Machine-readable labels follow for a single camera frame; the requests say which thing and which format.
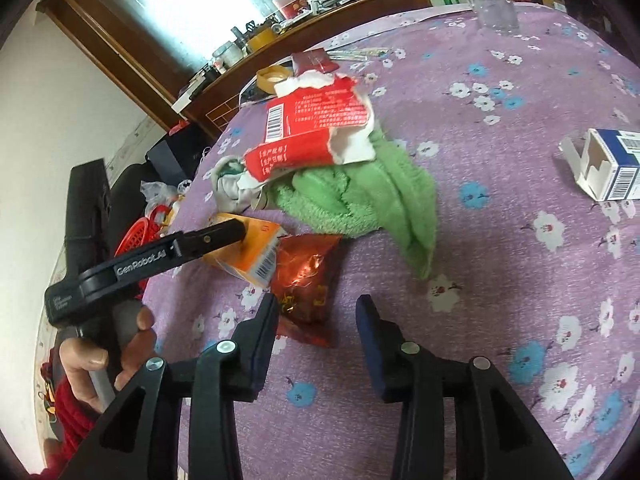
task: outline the blue and white medicine box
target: blue and white medicine box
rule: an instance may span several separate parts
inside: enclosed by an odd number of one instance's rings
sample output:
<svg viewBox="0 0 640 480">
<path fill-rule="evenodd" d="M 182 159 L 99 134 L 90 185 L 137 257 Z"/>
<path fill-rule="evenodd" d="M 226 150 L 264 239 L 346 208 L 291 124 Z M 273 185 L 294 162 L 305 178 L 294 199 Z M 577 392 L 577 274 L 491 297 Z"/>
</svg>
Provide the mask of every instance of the blue and white medicine box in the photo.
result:
<svg viewBox="0 0 640 480">
<path fill-rule="evenodd" d="M 560 150 L 578 186 L 595 201 L 640 198 L 640 134 L 590 128 L 582 155 L 569 137 Z"/>
</svg>

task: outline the torn red packaging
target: torn red packaging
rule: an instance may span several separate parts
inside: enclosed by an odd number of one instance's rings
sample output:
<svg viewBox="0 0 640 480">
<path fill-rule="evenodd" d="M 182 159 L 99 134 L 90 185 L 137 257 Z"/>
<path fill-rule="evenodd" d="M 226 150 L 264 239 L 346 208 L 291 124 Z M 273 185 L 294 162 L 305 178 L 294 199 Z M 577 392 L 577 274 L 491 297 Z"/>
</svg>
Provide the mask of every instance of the torn red packaging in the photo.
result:
<svg viewBox="0 0 640 480">
<path fill-rule="evenodd" d="M 355 86 L 347 76 L 316 71 L 277 83 L 264 142 L 244 155 L 248 172 L 239 188 L 255 189 L 297 168 L 374 160 L 373 109 Z"/>
<path fill-rule="evenodd" d="M 322 347 L 335 344 L 330 325 L 333 281 L 340 265 L 340 235 L 304 234 L 280 239 L 271 292 L 281 305 L 278 332 Z"/>
</svg>

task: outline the red cloth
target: red cloth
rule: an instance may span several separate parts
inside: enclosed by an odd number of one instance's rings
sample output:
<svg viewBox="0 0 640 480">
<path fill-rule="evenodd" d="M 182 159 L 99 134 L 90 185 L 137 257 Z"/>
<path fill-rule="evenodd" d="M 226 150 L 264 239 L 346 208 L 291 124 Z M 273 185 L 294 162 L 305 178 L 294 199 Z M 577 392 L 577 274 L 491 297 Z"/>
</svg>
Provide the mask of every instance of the red cloth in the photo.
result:
<svg viewBox="0 0 640 480">
<path fill-rule="evenodd" d="M 66 377 L 56 388 L 56 415 L 65 434 L 62 450 L 49 457 L 50 468 L 39 475 L 32 475 L 32 479 L 56 480 L 98 418 L 97 413 L 75 398 Z"/>
</svg>

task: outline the white wall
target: white wall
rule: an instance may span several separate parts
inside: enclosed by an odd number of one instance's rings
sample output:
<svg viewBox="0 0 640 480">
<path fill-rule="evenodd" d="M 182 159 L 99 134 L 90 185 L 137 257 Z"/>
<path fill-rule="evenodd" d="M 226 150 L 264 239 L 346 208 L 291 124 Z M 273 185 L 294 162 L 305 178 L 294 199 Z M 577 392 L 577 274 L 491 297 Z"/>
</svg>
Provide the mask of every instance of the white wall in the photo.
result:
<svg viewBox="0 0 640 480">
<path fill-rule="evenodd" d="M 48 18 L 22 17 L 0 50 L 0 429 L 42 469 L 33 360 L 60 252 L 71 167 L 109 160 L 145 118 Z"/>
</svg>

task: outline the human hand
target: human hand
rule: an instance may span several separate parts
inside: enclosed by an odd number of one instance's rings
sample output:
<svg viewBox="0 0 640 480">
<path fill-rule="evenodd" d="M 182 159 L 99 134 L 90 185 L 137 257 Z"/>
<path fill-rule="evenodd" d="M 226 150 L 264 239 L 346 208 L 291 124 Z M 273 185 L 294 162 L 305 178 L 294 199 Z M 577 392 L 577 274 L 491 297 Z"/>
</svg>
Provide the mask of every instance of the human hand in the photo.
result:
<svg viewBox="0 0 640 480">
<path fill-rule="evenodd" d="M 136 317 L 140 330 L 122 351 L 122 371 L 118 374 L 115 387 L 124 388 L 138 369 L 154 355 L 156 333 L 153 331 L 153 313 L 143 306 Z M 89 372 L 106 368 L 109 355 L 87 339 L 74 337 L 60 345 L 60 361 L 65 369 L 69 385 L 77 400 L 87 403 L 96 412 L 102 412 L 102 403 L 95 393 Z"/>
</svg>

